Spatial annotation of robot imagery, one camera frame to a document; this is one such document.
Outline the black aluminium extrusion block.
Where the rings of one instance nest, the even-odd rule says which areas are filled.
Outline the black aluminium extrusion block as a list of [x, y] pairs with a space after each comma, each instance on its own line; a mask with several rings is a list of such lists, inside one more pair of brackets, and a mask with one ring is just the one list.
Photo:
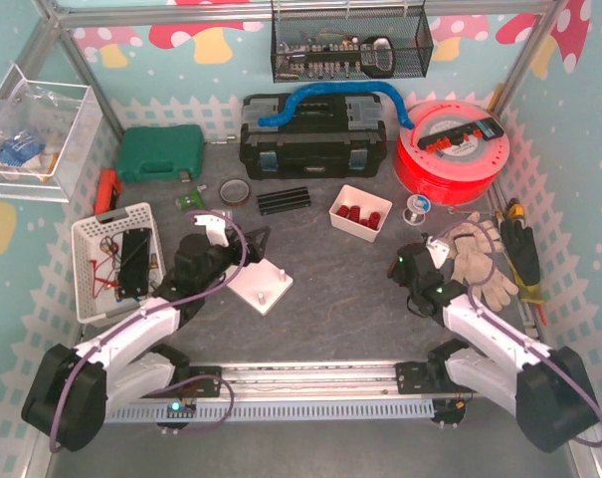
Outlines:
[[310, 207], [311, 199], [308, 189], [302, 186], [260, 194], [257, 203], [260, 214], [267, 216]]

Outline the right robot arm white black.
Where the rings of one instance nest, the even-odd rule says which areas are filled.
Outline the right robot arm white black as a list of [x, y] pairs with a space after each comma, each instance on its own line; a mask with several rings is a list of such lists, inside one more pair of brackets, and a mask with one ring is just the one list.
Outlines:
[[526, 439], [550, 453], [574, 440], [602, 447], [602, 411], [580, 355], [518, 331], [448, 280], [433, 248], [401, 247], [387, 276], [408, 291], [417, 315], [455, 334], [424, 361], [396, 364], [402, 394], [481, 394], [516, 420]]

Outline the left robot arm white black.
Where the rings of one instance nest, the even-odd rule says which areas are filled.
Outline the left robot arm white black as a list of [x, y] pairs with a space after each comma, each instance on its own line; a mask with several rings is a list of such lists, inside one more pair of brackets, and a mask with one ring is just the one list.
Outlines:
[[84, 343], [57, 344], [44, 354], [22, 419], [48, 436], [51, 452], [78, 451], [116, 410], [190, 383], [175, 378], [188, 367], [186, 356], [161, 340], [184, 327], [242, 268], [260, 263], [270, 234], [267, 226], [250, 232], [234, 227], [226, 245], [203, 234], [183, 237], [173, 267], [134, 313]]

